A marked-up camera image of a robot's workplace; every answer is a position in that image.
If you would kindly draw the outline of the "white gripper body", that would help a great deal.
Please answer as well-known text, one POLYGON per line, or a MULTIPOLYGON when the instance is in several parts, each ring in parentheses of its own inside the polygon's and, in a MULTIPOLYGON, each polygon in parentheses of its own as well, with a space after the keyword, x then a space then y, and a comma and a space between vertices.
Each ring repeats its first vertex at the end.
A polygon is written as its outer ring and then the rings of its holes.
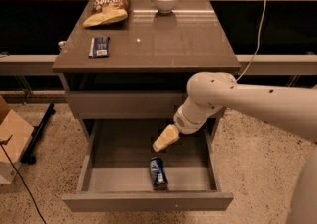
POLYGON ((173 116, 173 121, 181 134, 193 134, 206 122, 207 116, 197 106, 181 105, 173 116))

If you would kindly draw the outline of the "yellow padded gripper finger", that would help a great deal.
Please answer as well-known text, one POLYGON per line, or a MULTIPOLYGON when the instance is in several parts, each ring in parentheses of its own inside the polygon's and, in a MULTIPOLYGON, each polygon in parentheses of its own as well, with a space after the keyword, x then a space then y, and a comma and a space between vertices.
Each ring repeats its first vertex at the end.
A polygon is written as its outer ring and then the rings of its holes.
POLYGON ((169 124, 153 142, 153 149, 156 152, 165 149, 180 138, 179 134, 177 127, 174 124, 169 124))

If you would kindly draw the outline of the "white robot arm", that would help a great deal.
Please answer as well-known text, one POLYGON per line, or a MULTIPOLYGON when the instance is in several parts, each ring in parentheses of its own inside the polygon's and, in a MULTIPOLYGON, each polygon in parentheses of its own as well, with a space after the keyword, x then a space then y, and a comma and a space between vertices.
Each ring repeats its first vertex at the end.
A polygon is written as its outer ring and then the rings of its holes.
MULTIPOLYGON (((317 143, 316 89, 239 84, 228 73, 200 72, 188 80, 187 99, 153 149, 158 152, 182 134, 197 132, 224 107, 317 143)), ((297 179, 286 224, 317 224, 317 146, 297 179)))

